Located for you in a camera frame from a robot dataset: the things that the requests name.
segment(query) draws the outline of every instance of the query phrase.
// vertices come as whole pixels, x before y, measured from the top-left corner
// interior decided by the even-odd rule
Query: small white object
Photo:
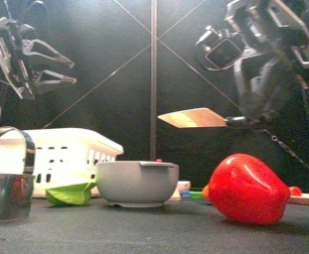
[[[178,181],[178,190],[182,194],[184,191],[189,191],[192,188],[192,182],[190,181]]]
[[[46,197],[46,189],[95,182],[95,165],[113,162],[123,153],[119,144],[91,130],[58,128],[26,131],[35,142],[34,197]],[[0,173],[22,174],[24,144],[16,132],[0,138]],[[98,189],[91,190],[99,196]]]
[[[302,195],[292,195],[288,202],[309,205],[309,193],[303,193]]]

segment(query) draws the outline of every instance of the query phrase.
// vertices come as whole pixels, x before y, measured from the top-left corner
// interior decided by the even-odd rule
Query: ceramic bowl
[[[95,169],[101,197],[125,207],[162,206],[180,178],[178,165],[164,162],[105,162]]]

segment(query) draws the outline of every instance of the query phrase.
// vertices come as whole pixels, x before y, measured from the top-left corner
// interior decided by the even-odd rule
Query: table surface
[[[32,201],[30,218],[0,223],[0,254],[54,253],[309,253],[309,206],[288,204],[280,222],[229,221],[202,199],[161,207],[53,206]]]

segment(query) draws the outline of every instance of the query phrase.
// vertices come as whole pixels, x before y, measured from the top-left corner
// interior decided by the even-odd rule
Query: wooden board
[[[300,196],[292,195],[288,202],[309,205],[309,193],[303,193]]]

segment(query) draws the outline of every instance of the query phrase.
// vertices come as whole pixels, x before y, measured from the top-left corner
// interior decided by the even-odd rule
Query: stainless steel pot
[[[10,131],[22,134],[26,158],[23,174],[0,174],[0,221],[20,220],[30,216],[34,192],[35,144],[30,135],[14,127],[0,127],[0,137]]]

